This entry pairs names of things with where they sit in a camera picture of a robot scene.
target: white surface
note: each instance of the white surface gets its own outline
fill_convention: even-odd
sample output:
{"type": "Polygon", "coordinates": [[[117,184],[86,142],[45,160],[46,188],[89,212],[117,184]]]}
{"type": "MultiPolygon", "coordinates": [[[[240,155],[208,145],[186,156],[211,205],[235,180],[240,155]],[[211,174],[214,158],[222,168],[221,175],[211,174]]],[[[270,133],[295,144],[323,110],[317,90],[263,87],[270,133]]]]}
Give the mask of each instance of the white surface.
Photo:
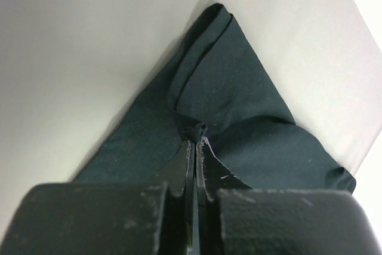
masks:
{"type": "Polygon", "coordinates": [[[382,55],[353,0],[0,0],[0,230],[89,158],[215,1],[298,123],[358,169],[382,127],[382,55]]]}
{"type": "MultiPolygon", "coordinates": [[[[354,0],[368,25],[376,43],[382,49],[382,2],[380,0],[354,0]]],[[[360,169],[356,173],[357,187],[354,197],[364,208],[382,249],[382,133],[379,134],[360,169]]]]}
{"type": "Polygon", "coordinates": [[[357,187],[354,191],[354,197],[365,210],[382,250],[381,171],[382,133],[377,137],[356,174],[357,187]]]}

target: folded cloth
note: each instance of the folded cloth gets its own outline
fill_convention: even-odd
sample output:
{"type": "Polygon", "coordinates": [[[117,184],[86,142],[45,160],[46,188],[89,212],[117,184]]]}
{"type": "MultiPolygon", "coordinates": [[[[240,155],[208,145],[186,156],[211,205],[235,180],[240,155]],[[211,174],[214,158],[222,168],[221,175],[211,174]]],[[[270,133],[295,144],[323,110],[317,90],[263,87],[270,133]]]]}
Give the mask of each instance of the folded cloth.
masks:
{"type": "Polygon", "coordinates": [[[75,181],[144,182],[182,140],[198,142],[202,136],[252,188],[354,191],[353,176],[296,126],[236,19],[221,4],[201,14],[75,181]]]}

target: fabric fold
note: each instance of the fabric fold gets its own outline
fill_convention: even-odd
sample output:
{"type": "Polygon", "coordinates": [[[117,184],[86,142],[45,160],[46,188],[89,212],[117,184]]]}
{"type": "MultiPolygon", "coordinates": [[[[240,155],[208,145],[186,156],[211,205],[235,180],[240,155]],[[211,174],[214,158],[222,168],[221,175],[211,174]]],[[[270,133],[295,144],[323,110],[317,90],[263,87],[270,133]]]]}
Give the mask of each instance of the fabric fold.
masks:
{"type": "Polygon", "coordinates": [[[252,188],[355,188],[352,175],[296,126],[236,19],[221,4],[195,21],[178,52],[76,181],[143,182],[182,140],[198,142],[202,136],[252,188]]]}

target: cloth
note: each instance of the cloth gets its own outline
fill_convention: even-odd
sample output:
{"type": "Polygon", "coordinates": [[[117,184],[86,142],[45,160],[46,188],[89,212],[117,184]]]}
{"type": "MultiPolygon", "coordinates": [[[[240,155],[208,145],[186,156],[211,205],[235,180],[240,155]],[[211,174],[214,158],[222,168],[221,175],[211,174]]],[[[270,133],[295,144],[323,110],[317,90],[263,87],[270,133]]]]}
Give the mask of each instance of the cloth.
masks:
{"type": "Polygon", "coordinates": [[[136,98],[76,182],[147,180],[183,139],[209,138],[217,158],[260,189],[344,189],[353,176],[296,126],[236,19],[208,7],[136,98]]]}

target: dark green fabric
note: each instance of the dark green fabric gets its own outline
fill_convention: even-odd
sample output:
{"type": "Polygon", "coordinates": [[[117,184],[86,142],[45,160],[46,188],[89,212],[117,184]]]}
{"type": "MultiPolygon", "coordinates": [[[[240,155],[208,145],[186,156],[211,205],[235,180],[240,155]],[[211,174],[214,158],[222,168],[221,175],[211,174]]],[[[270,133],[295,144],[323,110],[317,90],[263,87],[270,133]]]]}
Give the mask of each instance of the dark green fabric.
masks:
{"type": "Polygon", "coordinates": [[[143,182],[176,153],[181,139],[195,142],[201,136],[253,188],[355,188],[352,175],[295,125],[221,4],[197,19],[175,56],[75,181],[143,182]]]}

